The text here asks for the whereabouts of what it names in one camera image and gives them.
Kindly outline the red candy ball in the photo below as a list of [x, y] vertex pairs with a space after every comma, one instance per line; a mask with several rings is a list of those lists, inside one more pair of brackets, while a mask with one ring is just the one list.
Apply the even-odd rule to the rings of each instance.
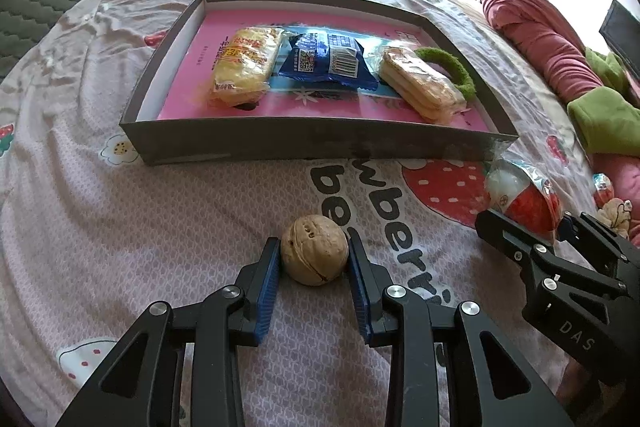
[[529, 232], [553, 241], [563, 216], [551, 180], [520, 158], [494, 161], [485, 176], [489, 206]]

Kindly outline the clear wafer pack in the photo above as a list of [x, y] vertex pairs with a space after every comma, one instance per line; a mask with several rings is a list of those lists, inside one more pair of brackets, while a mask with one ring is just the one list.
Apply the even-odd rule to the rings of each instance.
[[378, 75], [419, 115], [434, 124], [450, 124], [468, 108], [462, 92], [412, 49], [386, 46]]

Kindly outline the walnut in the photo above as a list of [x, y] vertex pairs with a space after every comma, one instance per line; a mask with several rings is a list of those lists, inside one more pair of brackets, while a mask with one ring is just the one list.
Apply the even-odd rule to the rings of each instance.
[[345, 268], [346, 235], [327, 217], [300, 217], [282, 235], [281, 258], [286, 273], [298, 283], [324, 285], [335, 280]]

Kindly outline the blue snack packet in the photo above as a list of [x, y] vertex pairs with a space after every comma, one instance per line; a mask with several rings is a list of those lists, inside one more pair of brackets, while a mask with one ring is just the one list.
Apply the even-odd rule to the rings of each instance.
[[360, 42], [346, 34], [311, 29], [288, 37], [290, 50], [279, 74], [301, 82], [334, 82], [354, 90], [375, 91]]

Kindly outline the yellow rice cake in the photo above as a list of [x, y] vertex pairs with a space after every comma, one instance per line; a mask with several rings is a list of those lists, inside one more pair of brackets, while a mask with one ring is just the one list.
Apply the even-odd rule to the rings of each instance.
[[257, 104], [269, 91], [284, 29], [248, 26], [235, 31], [218, 56], [208, 94], [229, 107]]

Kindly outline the floral plush toy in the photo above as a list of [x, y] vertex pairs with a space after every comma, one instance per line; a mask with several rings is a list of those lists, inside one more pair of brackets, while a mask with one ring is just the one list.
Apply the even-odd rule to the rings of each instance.
[[624, 239], [629, 239], [632, 202], [615, 196], [613, 183], [604, 173], [594, 174], [592, 182], [593, 199], [598, 208], [597, 220]]

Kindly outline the green blanket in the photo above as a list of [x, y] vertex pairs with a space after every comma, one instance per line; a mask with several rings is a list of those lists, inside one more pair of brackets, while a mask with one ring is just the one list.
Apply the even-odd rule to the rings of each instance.
[[603, 82], [567, 104], [578, 138], [590, 154], [639, 156], [639, 109], [625, 95], [626, 69], [618, 55], [586, 49], [586, 61]]

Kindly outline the strawberry print bed sheet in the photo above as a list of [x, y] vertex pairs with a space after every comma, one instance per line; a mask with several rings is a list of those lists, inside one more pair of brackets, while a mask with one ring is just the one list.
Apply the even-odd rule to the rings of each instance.
[[[423, 202], [430, 160], [200, 162], [148, 167], [119, 128], [153, 50], [193, 0], [81, 0], [1, 85], [1, 375], [52, 426], [155, 300], [196, 303], [269, 236], [329, 213], [421, 297], [477, 301], [551, 387], [567, 358], [521, 316], [515, 265]], [[515, 155], [568, 210], [590, 211], [591, 169], [564, 109], [470, 2], [372, 0], [432, 20], [518, 129]]]

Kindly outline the black television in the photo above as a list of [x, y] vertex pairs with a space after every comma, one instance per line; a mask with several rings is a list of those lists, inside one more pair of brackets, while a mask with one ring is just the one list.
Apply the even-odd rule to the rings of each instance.
[[640, 23], [620, 2], [612, 0], [600, 35], [608, 47], [619, 55], [634, 78], [640, 76]]

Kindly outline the pink quilt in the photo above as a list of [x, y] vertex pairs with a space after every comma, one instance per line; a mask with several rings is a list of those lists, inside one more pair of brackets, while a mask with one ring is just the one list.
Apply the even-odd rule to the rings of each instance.
[[[586, 61], [587, 47], [548, 0], [480, 0], [487, 23], [509, 40], [565, 105], [602, 86]], [[585, 153], [615, 195], [639, 209], [639, 156]]]

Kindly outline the shallow grey cardboard box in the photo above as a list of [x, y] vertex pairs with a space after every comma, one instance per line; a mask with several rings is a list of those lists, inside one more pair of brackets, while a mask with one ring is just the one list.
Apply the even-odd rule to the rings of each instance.
[[149, 165], [202, 160], [445, 158], [489, 160], [518, 139], [482, 78], [449, 124], [430, 124], [395, 91], [349, 90], [273, 75], [253, 105], [209, 98], [213, 64], [250, 26], [326, 28], [355, 37], [369, 61], [390, 43], [456, 48], [423, 14], [371, 0], [194, 0], [139, 77], [120, 125]]

